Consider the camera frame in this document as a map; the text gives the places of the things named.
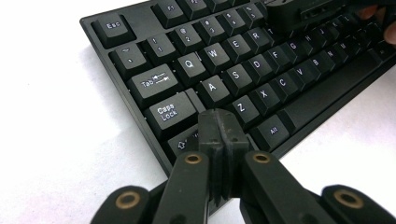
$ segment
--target clamp jaw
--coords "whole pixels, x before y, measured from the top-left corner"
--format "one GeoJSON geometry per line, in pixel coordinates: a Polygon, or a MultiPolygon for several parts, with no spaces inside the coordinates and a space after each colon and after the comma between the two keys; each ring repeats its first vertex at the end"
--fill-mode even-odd
{"type": "Polygon", "coordinates": [[[320,22],[342,10],[353,12],[373,5],[387,7],[384,27],[396,20],[396,1],[393,0],[266,0],[267,22],[275,30],[287,33],[320,22]]]}
{"type": "Polygon", "coordinates": [[[243,218],[252,224],[396,223],[355,189],[331,186],[321,197],[304,189],[275,156],[249,148],[228,111],[201,113],[198,134],[196,147],[177,157],[167,181],[150,192],[133,186],[117,189],[92,224],[206,223],[209,201],[219,205],[231,198],[241,199],[243,218]]]}

